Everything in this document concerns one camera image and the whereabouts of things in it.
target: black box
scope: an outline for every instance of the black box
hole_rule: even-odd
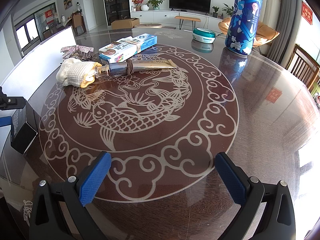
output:
[[[38,121],[39,115],[28,102],[24,108],[14,112],[11,125],[11,147],[13,149],[21,154],[28,150],[38,135]]]

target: white cabinet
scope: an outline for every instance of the white cabinet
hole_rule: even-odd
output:
[[[185,16],[185,17],[193,17],[199,18],[201,22],[196,22],[196,27],[205,28],[209,30],[213,30],[217,33],[221,33],[218,23],[221,22],[221,19],[196,14],[196,13],[184,13],[178,11],[139,11],[139,12],[131,12],[132,18],[139,18],[140,23],[160,23],[163,26],[171,26],[179,29],[179,19],[175,19],[176,16]],[[182,29],[184,30],[192,30],[191,21],[183,21]]]
[[[184,16],[184,17],[192,17],[192,18],[198,18],[201,20],[201,22],[196,22],[196,27],[197,28],[203,28],[207,26],[208,24],[208,17],[206,16],[202,16],[202,15],[198,15],[198,14],[191,14],[191,13],[180,13],[180,16]],[[192,26],[192,23],[191,21],[187,21],[187,20],[184,20],[183,21],[183,26],[182,26],[182,29],[187,29],[185,28],[185,25],[186,26]]]
[[[132,18],[139,18],[140,23],[153,23],[153,12],[152,11],[139,11],[131,12]]]
[[[176,16],[179,16],[178,12],[153,12],[155,23],[179,24],[179,20],[175,19]]]
[[[218,23],[221,22],[221,19],[218,18],[209,18],[208,29],[217,33],[221,33],[221,30],[218,27]]]

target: glass tabletop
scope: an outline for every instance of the glass tabletop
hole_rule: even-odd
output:
[[[177,70],[96,79],[80,89],[62,87],[58,68],[30,98],[39,136],[25,155],[8,137],[0,158],[0,183],[25,237],[39,181],[79,174],[103,150],[112,166],[86,208],[111,239],[217,239],[240,208],[214,169],[221,151],[248,176],[288,183],[302,239],[320,216],[320,114],[305,85],[258,53],[229,51],[221,36],[205,44],[188,31],[139,28],[76,41],[94,47],[99,61],[99,48],[143,33],[157,44],[133,59],[171,59]]]

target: metal screw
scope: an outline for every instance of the metal screw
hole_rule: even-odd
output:
[[[258,182],[259,182],[258,178],[255,177],[255,176],[250,177],[250,180],[251,180],[251,182],[253,182],[253,183],[258,183]]]
[[[46,184],[46,181],[43,179],[40,181],[39,186],[43,187]]]
[[[280,184],[281,184],[282,186],[284,186],[284,187],[287,186],[287,183],[286,183],[284,180],[281,180],[281,181],[280,181]]]
[[[75,177],[75,176],[70,176],[70,177],[68,178],[68,181],[69,181],[69,182],[75,182],[75,181],[76,181],[76,177]]]

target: knitted glove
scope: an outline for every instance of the knitted glove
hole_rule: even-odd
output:
[[[101,66],[101,64],[93,61],[83,62],[71,57],[62,63],[56,78],[63,86],[73,85],[85,88],[94,82],[96,66]]]

